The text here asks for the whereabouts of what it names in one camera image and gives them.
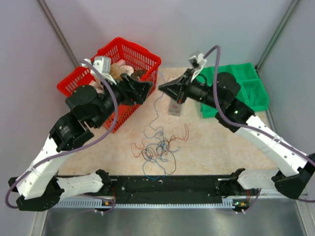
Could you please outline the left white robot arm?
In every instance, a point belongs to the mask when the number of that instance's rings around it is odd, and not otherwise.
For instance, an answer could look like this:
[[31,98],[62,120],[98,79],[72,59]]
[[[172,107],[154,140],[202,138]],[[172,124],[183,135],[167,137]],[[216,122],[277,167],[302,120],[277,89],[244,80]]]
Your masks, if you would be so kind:
[[63,199],[76,195],[106,195],[112,180],[104,170],[77,177],[58,177],[62,164],[74,153],[87,146],[94,137],[90,128],[100,128],[121,104],[143,104],[153,83],[136,81],[127,74],[98,93],[91,85],[77,87],[65,102],[70,111],[58,119],[45,144],[28,170],[12,177],[10,191],[19,193],[16,200],[21,211],[46,211]]

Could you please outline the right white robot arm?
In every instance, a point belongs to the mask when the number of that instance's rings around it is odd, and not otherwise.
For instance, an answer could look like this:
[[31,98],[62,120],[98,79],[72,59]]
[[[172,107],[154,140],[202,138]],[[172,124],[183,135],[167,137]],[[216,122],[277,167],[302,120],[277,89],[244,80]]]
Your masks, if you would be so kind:
[[275,169],[238,169],[230,176],[230,190],[237,195],[248,189],[272,189],[299,200],[315,173],[315,156],[298,151],[266,126],[257,114],[236,95],[241,86],[228,72],[221,72],[211,86],[192,79],[193,69],[158,89],[178,104],[187,98],[215,107],[215,118],[231,132],[247,139],[276,165]]

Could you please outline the white red card box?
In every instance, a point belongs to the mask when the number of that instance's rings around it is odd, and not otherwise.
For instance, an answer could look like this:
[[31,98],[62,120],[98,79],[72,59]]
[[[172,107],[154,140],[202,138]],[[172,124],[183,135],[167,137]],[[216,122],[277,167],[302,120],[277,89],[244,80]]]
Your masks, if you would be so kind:
[[173,80],[175,80],[175,79],[177,79],[177,77],[175,77],[175,76],[170,76],[170,77],[168,78],[167,82],[171,82],[171,81],[173,81]]

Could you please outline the dark brown round item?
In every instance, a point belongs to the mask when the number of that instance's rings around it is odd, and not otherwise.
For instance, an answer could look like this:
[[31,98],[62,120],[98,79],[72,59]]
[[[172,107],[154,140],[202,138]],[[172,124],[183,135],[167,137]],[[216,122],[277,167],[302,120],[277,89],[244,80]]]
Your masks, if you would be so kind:
[[135,81],[140,81],[141,78],[147,73],[146,70],[136,70],[131,74],[131,78]]

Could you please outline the clear plastic card case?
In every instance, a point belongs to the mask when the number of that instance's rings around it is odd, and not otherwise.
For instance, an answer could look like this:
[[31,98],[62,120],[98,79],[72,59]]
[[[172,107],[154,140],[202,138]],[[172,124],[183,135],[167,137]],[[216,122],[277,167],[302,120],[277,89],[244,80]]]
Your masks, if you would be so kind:
[[176,100],[170,99],[168,114],[171,116],[180,117],[183,111],[183,104],[178,104]]

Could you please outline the white pink pouch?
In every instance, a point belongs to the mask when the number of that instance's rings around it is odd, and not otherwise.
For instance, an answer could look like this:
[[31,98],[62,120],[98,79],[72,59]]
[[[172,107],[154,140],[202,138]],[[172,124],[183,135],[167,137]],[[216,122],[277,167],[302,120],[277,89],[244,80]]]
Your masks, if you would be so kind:
[[133,72],[133,67],[129,65],[119,65],[118,63],[113,63],[110,66],[110,75],[115,80],[122,80],[122,74],[127,74],[130,76]]

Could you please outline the red plastic basket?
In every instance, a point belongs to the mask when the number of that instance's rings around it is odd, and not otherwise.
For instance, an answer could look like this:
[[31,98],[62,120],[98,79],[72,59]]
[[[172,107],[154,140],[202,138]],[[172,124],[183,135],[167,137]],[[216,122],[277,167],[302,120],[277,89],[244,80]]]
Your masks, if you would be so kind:
[[[146,70],[147,73],[140,81],[151,81],[153,86],[149,95],[155,90],[157,83],[158,67],[161,64],[160,57],[152,54],[142,46],[116,37],[105,47],[98,50],[96,56],[106,56],[112,63],[124,60],[136,70]],[[70,111],[58,120],[58,124],[65,125],[76,133],[87,132],[89,128],[109,128],[114,124],[114,131],[140,107],[140,105],[127,106],[118,104],[115,112],[113,99],[107,89],[103,93],[97,93],[95,88],[89,85],[94,80],[89,68],[79,66],[67,77],[58,83],[58,90],[67,96],[65,102]]]

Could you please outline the pink wrapped pack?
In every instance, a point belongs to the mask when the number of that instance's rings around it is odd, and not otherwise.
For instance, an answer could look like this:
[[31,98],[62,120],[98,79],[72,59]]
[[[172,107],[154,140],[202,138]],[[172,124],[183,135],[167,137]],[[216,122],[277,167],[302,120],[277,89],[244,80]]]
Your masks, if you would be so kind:
[[97,82],[97,81],[92,80],[89,83],[89,85],[94,87],[97,93],[103,93],[104,92],[104,88],[103,88],[101,82]]

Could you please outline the green compartment tray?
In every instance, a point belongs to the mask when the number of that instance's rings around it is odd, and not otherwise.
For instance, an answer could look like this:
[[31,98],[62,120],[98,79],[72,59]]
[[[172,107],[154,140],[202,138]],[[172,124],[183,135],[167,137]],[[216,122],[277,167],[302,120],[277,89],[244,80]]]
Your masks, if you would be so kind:
[[[205,67],[200,74],[207,78],[209,86],[213,83],[214,66]],[[237,83],[241,86],[237,94],[237,98],[248,105],[255,112],[266,111],[269,106],[269,96],[266,89],[259,78],[252,63],[245,64],[230,64],[219,66],[219,73],[227,72],[232,74]],[[196,78],[198,81],[203,82],[201,77]],[[205,104],[201,104],[201,113],[203,118],[213,118],[217,110]]]

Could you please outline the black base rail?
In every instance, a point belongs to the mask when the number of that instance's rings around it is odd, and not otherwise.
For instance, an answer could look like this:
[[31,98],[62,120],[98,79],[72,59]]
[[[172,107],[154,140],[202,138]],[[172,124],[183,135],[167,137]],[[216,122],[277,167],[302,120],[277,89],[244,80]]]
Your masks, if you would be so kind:
[[118,204],[219,204],[229,196],[256,196],[228,175],[111,176],[112,182],[90,196],[115,196]]

